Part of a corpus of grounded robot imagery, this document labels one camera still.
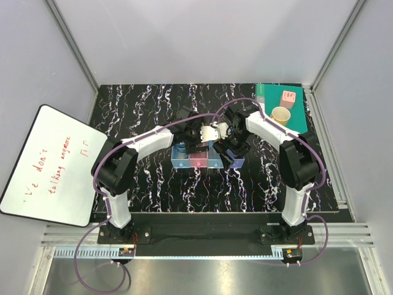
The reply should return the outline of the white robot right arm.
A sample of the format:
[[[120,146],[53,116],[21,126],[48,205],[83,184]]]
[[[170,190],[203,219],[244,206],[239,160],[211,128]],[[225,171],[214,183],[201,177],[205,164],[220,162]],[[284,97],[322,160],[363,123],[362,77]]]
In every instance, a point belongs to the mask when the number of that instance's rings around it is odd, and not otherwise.
[[[244,108],[239,102],[239,99],[231,100],[217,110],[230,125],[221,132],[213,148],[226,169],[237,157],[248,153],[251,147],[247,140],[251,135],[260,137],[278,151],[278,169],[286,185],[286,197],[279,225],[270,239],[293,243],[306,230],[309,221],[306,204],[311,191],[318,188],[315,180],[318,176],[326,177],[323,162],[313,148],[316,138],[310,132],[297,133],[275,122],[265,113],[263,103],[251,100],[251,105]]]

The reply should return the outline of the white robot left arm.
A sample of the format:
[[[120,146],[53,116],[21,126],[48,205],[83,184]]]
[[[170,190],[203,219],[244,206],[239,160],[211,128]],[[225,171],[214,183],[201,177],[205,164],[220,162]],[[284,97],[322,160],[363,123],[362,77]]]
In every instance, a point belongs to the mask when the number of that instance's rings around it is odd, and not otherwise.
[[[102,196],[107,209],[107,231],[119,243],[133,236],[133,222],[128,209],[128,193],[136,164],[143,158],[179,143],[201,143],[201,128],[209,114],[199,114],[186,107],[165,125],[157,125],[141,135],[119,140],[107,137],[92,168],[93,188]]]

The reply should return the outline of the light blue drawer box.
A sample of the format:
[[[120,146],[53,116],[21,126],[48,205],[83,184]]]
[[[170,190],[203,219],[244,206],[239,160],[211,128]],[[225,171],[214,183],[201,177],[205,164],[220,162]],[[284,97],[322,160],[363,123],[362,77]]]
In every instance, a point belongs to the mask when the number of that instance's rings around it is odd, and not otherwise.
[[[208,168],[221,169],[223,167],[224,166],[220,158],[220,155],[216,152],[216,150],[213,147],[210,147],[208,151]]]

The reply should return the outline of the blue round jar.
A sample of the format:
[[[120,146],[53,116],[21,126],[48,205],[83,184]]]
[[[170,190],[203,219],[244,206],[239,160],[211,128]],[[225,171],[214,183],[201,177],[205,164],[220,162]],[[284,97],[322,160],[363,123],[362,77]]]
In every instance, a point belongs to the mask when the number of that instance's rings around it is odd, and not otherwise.
[[[187,155],[186,147],[185,143],[176,144],[177,152],[183,157]]]

